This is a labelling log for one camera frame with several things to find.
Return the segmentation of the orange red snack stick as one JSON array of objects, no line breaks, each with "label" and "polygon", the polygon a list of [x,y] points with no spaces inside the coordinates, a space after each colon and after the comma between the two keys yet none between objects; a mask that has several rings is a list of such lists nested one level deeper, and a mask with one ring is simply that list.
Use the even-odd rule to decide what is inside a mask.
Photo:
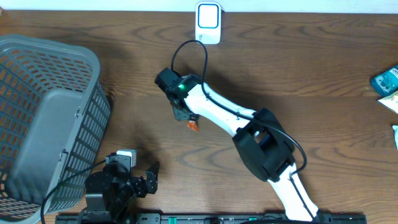
[{"label": "orange red snack stick", "polygon": [[198,127],[198,122],[197,121],[192,121],[192,120],[190,120],[188,123],[187,123],[187,127],[189,128],[189,129],[191,129],[192,131],[194,131],[194,132],[199,132],[199,127]]}]

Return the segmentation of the blue Listerine mouthwash bottle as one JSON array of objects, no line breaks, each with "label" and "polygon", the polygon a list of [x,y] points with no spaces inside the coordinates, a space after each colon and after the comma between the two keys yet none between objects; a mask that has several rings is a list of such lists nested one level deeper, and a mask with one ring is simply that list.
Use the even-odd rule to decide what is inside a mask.
[{"label": "blue Listerine mouthwash bottle", "polygon": [[385,72],[376,75],[370,80],[372,88],[382,97],[386,97],[397,91],[397,65]]}]

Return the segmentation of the yellow snack bag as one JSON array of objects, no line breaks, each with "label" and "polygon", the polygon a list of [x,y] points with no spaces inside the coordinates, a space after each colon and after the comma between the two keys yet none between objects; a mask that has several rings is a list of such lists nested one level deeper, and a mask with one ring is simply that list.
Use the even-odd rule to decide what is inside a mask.
[{"label": "yellow snack bag", "polygon": [[389,96],[381,98],[378,102],[389,110],[398,113],[398,91],[393,92]]}]

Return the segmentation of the pale green tissue pack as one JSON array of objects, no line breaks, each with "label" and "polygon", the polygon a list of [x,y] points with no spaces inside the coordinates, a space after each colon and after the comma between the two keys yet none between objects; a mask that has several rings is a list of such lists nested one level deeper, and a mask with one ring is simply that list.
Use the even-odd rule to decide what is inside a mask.
[{"label": "pale green tissue pack", "polygon": [[396,149],[398,149],[398,125],[392,125],[392,129],[394,131],[394,142]]}]

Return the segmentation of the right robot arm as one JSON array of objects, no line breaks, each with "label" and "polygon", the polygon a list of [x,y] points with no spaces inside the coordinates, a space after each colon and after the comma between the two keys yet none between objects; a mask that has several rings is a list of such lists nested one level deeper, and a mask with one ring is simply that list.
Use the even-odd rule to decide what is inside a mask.
[{"label": "right robot arm", "polygon": [[259,180],[271,184],[288,219],[319,220],[319,208],[298,175],[303,167],[296,165],[294,151],[302,148],[271,111],[239,106],[214,92],[196,75],[182,77],[169,68],[156,76],[155,84],[170,101],[176,120],[187,120],[188,127],[198,131],[202,116],[232,137],[243,164]]}]

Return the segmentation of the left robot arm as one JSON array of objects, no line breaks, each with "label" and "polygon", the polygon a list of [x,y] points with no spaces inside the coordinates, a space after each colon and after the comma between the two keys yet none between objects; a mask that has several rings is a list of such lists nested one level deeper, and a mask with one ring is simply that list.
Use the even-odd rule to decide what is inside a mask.
[{"label": "left robot arm", "polygon": [[135,223],[129,202],[155,194],[160,163],[146,170],[146,177],[133,177],[132,157],[112,153],[106,156],[103,170],[85,180],[86,212],[82,223]]}]

